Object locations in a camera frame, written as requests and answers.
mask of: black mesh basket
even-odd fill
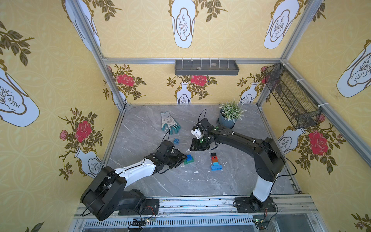
[[[294,128],[310,127],[318,123],[322,109],[282,64],[268,67],[264,75],[267,87]]]

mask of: white flowers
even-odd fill
[[[233,122],[236,122],[236,119],[241,120],[242,114],[246,110],[242,110],[242,108],[236,103],[236,100],[234,99],[233,102],[226,102],[225,104],[222,104],[219,108],[223,111],[223,116],[225,117],[225,120],[233,120]]]

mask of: wallpaper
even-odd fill
[[[209,104],[256,102],[270,65],[239,65],[237,76],[176,76],[174,65],[110,65],[125,102],[130,104]]]
[[[84,2],[111,58],[280,57],[305,8],[304,0]]]
[[[0,37],[0,230],[67,231],[119,112],[59,0],[1,1]]]
[[[290,63],[371,145],[369,1],[326,0]]]
[[[295,130],[274,97],[263,105],[263,112],[280,148],[298,169],[299,186],[312,196],[327,229],[370,228],[366,214],[371,209],[371,169],[333,124],[321,115],[319,125]]]

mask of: robotic arm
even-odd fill
[[[206,118],[197,123],[191,133],[196,136],[192,140],[191,151],[210,150],[210,144],[215,143],[217,147],[222,143],[244,151],[254,158],[255,170],[259,177],[251,198],[253,208],[259,211],[269,197],[277,175],[285,165],[276,143],[271,138],[261,140],[235,133],[222,125],[214,127]]]
[[[136,189],[124,192],[125,186],[159,172],[164,165],[169,166],[167,170],[178,167],[185,159],[186,155],[165,140],[155,152],[135,164],[118,169],[102,168],[81,196],[81,202],[99,221],[108,218],[115,210],[131,209],[140,213],[146,206],[145,196]]]

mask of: white glove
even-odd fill
[[[165,128],[167,127],[166,130],[170,130],[170,134],[173,134],[173,130],[175,134],[177,134],[180,130],[180,125],[173,119],[172,116],[170,116],[169,112],[166,111],[166,113],[161,113],[161,120],[162,120],[162,130],[164,131]]]

